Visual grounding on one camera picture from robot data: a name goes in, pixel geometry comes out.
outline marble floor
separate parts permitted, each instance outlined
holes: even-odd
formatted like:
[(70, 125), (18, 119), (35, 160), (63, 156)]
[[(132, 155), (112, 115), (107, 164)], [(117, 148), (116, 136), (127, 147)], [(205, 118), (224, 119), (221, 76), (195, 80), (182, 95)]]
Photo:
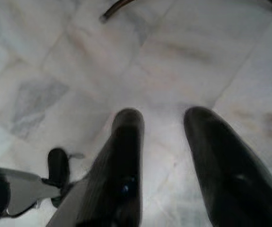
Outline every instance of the marble floor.
[[(272, 7), (266, 0), (0, 0), (0, 166), (47, 177), (55, 146), (91, 167), (116, 112), (145, 120), (144, 227), (211, 227), (182, 116), (215, 110), (272, 173)], [(55, 209), (0, 227), (43, 227)]]

